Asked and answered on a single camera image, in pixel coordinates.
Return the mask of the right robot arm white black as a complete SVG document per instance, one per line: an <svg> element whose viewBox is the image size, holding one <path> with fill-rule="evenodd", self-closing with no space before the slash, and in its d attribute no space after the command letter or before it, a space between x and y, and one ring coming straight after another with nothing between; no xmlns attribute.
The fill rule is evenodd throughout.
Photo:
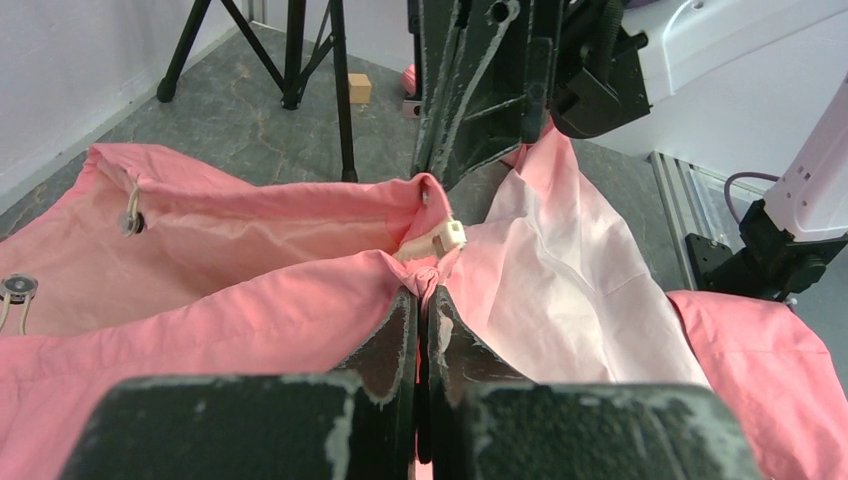
<svg viewBox="0 0 848 480"><path fill-rule="evenodd" d="M742 248L681 245L700 290L781 301L847 244L843 1L412 1L413 169L452 188L535 142L668 154L770 187Z"/></svg>

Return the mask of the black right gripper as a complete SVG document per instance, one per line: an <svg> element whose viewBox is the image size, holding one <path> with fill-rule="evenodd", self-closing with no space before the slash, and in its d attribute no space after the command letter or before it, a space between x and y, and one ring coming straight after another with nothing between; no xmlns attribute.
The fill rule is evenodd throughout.
<svg viewBox="0 0 848 480"><path fill-rule="evenodd" d="M628 5L410 2L420 97L411 174L430 173L450 190L535 142L553 70L549 112L570 138L595 138L647 116L639 52L649 38L623 26Z"/></svg>

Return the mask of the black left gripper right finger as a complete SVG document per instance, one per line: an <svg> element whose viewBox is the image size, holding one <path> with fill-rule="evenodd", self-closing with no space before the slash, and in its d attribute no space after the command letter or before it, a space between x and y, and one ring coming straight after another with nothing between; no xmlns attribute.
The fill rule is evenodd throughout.
<svg viewBox="0 0 848 480"><path fill-rule="evenodd" d="M694 385L538 383L449 292L428 302L427 460L437 479L757 479L742 429Z"/></svg>

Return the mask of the pink zip-up jacket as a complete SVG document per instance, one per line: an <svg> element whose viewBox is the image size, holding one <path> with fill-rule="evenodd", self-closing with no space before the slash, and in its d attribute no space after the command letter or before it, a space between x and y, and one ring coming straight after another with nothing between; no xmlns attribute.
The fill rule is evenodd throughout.
<svg viewBox="0 0 848 480"><path fill-rule="evenodd" d="M473 331L544 382L710 386L770 479L847 475L847 401L788 307L664 293L553 129L464 227L428 174L254 186L160 145L95 144L75 184L1 244L38 284L1 333L1 475L54 479L118 382L331 368L400 287L446 287Z"/></svg>

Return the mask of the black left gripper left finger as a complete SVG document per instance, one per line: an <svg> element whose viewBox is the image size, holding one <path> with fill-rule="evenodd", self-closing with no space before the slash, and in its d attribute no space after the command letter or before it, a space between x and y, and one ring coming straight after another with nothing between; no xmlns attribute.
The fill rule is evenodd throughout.
<svg viewBox="0 0 848 480"><path fill-rule="evenodd" d="M418 307L400 289L325 373L138 377L89 417L64 479L410 479Z"/></svg>

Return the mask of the small wooden block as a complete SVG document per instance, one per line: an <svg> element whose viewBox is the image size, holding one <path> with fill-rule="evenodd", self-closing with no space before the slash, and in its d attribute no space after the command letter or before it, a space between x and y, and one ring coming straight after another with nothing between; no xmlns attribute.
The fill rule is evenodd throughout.
<svg viewBox="0 0 848 480"><path fill-rule="evenodd" d="M362 73L349 73L347 80L350 103L352 105L369 104L372 94L372 83L369 77Z"/></svg>

